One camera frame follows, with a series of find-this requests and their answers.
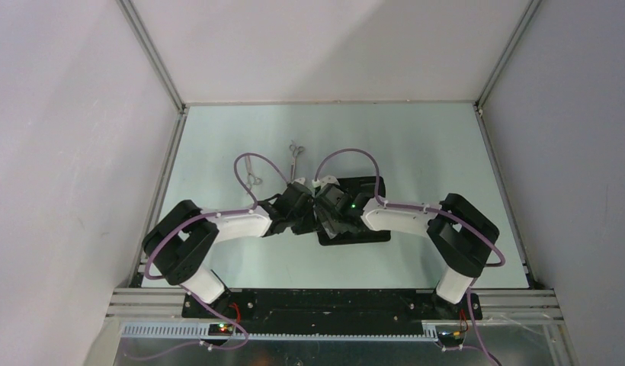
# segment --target metal sheet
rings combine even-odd
[[[563,324],[562,312],[552,290],[477,290],[482,305],[482,325]],[[113,292],[107,316],[136,321],[197,322],[181,319],[184,291],[176,288],[118,288]],[[423,324],[450,325],[453,320],[428,320]]]
[[[505,365],[553,364],[550,349],[541,327],[495,326],[481,329],[489,350]],[[401,366],[458,364],[488,365],[481,352],[441,352],[430,342],[307,342],[253,341],[233,352],[212,351],[197,345],[180,348],[169,355],[144,362],[132,361],[123,355],[151,355],[185,340],[122,339],[116,366],[203,364],[216,366]],[[474,334],[467,345],[478,345]]]

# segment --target white wall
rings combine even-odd
[[[473,101],[527,3],[135,1],[187,102]]]
[[[176,113],[117,3],[0,2],[0,364],[81,364]]]
[[[625,364],[625,0],[544,2],[483,117],[580,362]]]

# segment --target orange wire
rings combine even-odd
[[[465,311],[463,311],[463,309],[460,310],[460,315],[459,318],[461,318],[461,322],[460,322],[460,327],[463,328],[463,321],[465,322],[465,330],[463,330],[463,332],[467,332],[468,330],[470,330],[470,325],[467,322],[467,316],[465,315]]]
[[[229,307],[233,308],[234,310],[236,310],[236,322],[240,323],[241,322],[241,310],[239,309],[239,306],[236,305],[236,303],[231,303],[229,305]]]

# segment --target robotic arm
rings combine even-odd
[[[480,276],[492,249],[458,222],[471,226],[494,243],[498,229],[458,194],[439,205],[382,201],[363,192],[343,189],[332,176],[316,181],[313,193],[295,181],[274,203],[259,201],[253,209],[203,213],[192,201],[182,201],[149,233],[143,248],[169,284],[181,285],[206,303],[226,290],[223,282],[203,267],[211,246],[241,237],[264,237],[290,227],[295,234],[311,233],[318,223],[332,238],[340,233],[392,230],[428,237],[447,263],[436,295],[459,303],[474,278]],[[186,239],[171,235],[180,225]],[[156,251],[164,242],[162,250]]]

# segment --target white plastic housing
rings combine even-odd
[[[332,175],[327,175],[321,179],[313,179],[311,183],[313,188],[324,188],[328,184],[339,185],[337,178]]]
[[[265,235],[272,224],[270,215],[261,207],[256,207],[252,213],[248,210],[248,213],[211,217],[208,220],[215,223],[218,228],[214,244],[252,236],[260,238]]]
[[[399,231],[428,238],[427,222],[435,217],[435,213],[423,213],[420,210],[383,207],[375,198],[371,198],[364,206],[362,221],[370,230]]]
[[[202,265],[193,276],[181,285],[206,303],[212,303],[225,290],[225,285],[218,277]]]
[[[458,303],[463,298],[472,280],[473,278],[463,276],[447,266],[445,267],[445,272],[443,272],[443,277],[436,287],[436,294],[451,303]]]
[[[250,213],[237,213],[209,219],[216,224],[218,235],[214,244],[243,237],[261,237],[270,229],[272,220],[265,210],[257,207]],[[212,303],[225,290],[222,281],[209,269],[200,265],[196,273],[182,283],[182,286],[196,294],[205,303]]]

